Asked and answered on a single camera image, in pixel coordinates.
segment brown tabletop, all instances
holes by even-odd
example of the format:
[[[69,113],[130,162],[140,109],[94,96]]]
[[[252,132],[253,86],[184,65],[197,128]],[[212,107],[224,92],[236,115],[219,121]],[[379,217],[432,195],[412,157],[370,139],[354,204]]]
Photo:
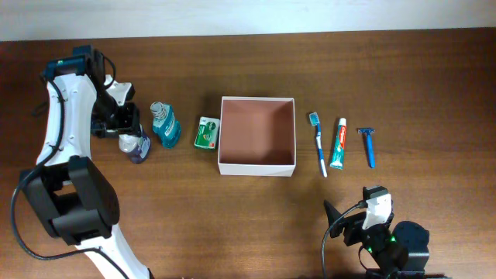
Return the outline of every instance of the brown tabletop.
[[[156,278],[319,278],[324,198],[343,211],[375,184],[392,194],[393,226],[412,220],[430,231],[429,273],[496,274],[496,29],[453,29],[0,43],[1,277],[101,277],[86,256],[34,260],[9,225],[19,171],[43,144],[47,115],[30,115],[47,99],[38,73],[85,43],[134,84],[148,133],[154,101],[172,104],[182,125],[172,150],[152,137],[141,165],[116,139],[91,138],[92,159],[119,196],[124,236]],[[224,177],[216,152],[193,147],[199,117],[219,117],[223,95],[295,99],[292,177]],[[328,178],[313,111],[327,158],[336,118],[348,120],[344,170],[328,168]],[[375,169],[356,132],[363,126],[376,129]],[[35,251],[73,249],[46,234],[23,195],[17,218]],[[357,250],[342,236],[329,240],[328,272],[363,273]]]

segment toothbrush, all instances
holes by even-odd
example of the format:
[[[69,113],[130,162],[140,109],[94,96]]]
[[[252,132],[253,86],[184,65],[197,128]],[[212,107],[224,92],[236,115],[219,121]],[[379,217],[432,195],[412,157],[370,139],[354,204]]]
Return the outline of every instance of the toothbrush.
[[[327,177],[326,163],[324,162],[324,153],[322,152],[322,142],[320,140],[321,129],[319,116],[317,115],[317,112],[312,112],[308,117],[310,118],[310,124],[312,124],[312,126],[317,126],[317,137],[315,138],[315,141],[317,142],[317,149],[319,150],[320,167],[322,175]]]

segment purple bottle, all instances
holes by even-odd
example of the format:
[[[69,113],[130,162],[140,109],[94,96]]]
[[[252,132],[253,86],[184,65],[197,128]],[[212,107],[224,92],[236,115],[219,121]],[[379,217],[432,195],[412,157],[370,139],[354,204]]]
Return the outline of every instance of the purple bottle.
[[[131,162],[134,164],[141,164],[144,162],[151,148],[151,140],[148,135],[141,128],[141,137],[130,135],[119,135],[119,148],[124,152]]]

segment white wall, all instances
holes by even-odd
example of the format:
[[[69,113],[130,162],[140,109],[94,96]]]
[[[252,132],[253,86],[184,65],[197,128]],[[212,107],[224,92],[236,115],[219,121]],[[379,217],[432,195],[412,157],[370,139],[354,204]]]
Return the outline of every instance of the white wall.
[[[496,0],[0,0],[0,40],[496,26]]]

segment open brown box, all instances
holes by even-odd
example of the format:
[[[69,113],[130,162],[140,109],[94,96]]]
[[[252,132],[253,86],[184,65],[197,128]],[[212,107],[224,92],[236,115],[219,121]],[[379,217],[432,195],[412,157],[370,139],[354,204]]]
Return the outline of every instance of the open brown box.
[[[291,176],[293,98],[222,97],[219,169],[224,175]]]

